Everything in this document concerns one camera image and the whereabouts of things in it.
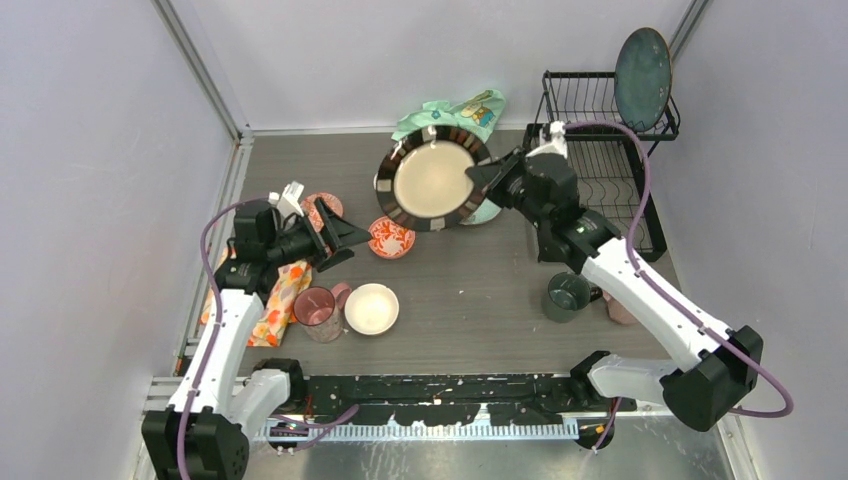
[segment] gray table surface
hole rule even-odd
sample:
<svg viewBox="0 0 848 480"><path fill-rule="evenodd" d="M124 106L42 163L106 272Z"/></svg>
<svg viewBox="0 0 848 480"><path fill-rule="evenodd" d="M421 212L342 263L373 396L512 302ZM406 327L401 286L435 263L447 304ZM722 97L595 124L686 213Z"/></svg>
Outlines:
<svg viewBox="0 0 848 480"><path fill-rule="evenodd" d="M522 135L495 132L489 149L503 155ZM368 228L382 216L372 178L390 145L388 134L257 137L242 198L280 191L297 180L306 186L304 194L337 195L344 218ZM394 327L379 337L349 331L319 344L292 325L279 348L247 349L241 373L268 357L298 359L307 375L319 375L567 372L595 350L667 356L641 326L610 321L603 301L567 324L545 319L544 287L567 267L537 263L533 243L524 218L504 211L486 225L419 233L399 260L356 247L355 258L316 274L313 284L387 285L401 305ZM667 257L654 268L676 284Z"/></svg>

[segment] pink glass cup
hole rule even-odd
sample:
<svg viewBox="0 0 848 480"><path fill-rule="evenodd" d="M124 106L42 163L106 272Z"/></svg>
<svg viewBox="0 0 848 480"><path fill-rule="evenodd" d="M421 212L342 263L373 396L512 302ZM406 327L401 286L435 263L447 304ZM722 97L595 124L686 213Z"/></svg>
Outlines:
<svg viewBox="0 0 848 480"><path fill-rule="evenodd" d="M309 287L294 301L294 316L304 326L306 333L316 342L332 342L342 334L342 310L351 288L340 283L330 290Z"/></svg>

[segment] white bowl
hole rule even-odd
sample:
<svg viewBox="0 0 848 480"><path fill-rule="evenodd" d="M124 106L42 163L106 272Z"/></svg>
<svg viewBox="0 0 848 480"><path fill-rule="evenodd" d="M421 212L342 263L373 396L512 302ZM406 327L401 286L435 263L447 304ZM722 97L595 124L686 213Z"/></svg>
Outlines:
<svg viewBox="0 0 848 480"><path fill-rule="evenodd" d="M347 297L344 313L350 328L363 335L380 335L395 324L399 309L395 292L379 283L367 283Z"/></svg>

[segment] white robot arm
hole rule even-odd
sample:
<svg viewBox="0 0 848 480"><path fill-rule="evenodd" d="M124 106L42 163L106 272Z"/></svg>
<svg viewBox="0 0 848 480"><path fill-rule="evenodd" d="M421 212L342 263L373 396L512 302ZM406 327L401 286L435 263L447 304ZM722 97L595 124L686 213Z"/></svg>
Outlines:
<svg viewBox="0 0 848 480"><path fill-rule="evenodd" d="M733 331L698 308L638 255L629 256L625 239L603 215L580 206L577 176L566 163L565 130L563 122L546 125L539 147L527 153L513 150L495 164L471 167L466 173L476 185L485 186L487 199L518 210L536 227L539 261L564 263L609 292L671 357L631 360L595 352L572 369L572 377L601 397L664 404L689 427L706 431L754 388L757 379L753 369L706 329L757 363L762 339L750 327ZM703 326L696 327L640 274L695 312Z"/></svg>
<svg viewBox="0 0 848 480"><path fill-rule="evenodd" d="M245 345L279 278L278 268L306 260L322 271L353 257L348 247L371 239L321 199L315 208L324 226L316 232L299 206L302 191L302 185L292 183L282 194L245 202L236 210L237 255L215 271L223 311L213 305L194 361L168 408L148 411L142 422L142 436L160 480L242 478L250 442L268 417L281 405L306 396L300 365L282 359L263 362L247 386L232 395Z"/></svg>

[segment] towel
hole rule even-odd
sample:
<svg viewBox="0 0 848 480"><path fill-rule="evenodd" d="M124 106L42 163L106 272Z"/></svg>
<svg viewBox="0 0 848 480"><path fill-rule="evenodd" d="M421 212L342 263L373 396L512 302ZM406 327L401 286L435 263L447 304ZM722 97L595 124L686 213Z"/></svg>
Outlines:
<svg viewBox="0 0 848 480"><path fill-rule="evenodd" d="M224 251L218 265L223 263L226 258L227 252ZM265 312L253 327L253 332L247 341L248 347L279 346L283 340L286 326L296 321L292 314L294 299L312 283L312 267L305 261L281 267L279 273L280 279L277 280L273 290L271 290ZM203 313L200 315L201 324L206 325L206 322L209 321L209 312L214 301L212 289L210 289L203 305Z"/></svg>
<svg viewBox="0 0 848 480"><path fill-rule="evenodd" d="M430 125L450 125L469 130L485 142L494 131L505 106L506 99L497 90L484 90L459 105L451 105L445 100L427 102L421 110L398 121L398 130L392 135L392 140L400 140Z"/></svg>

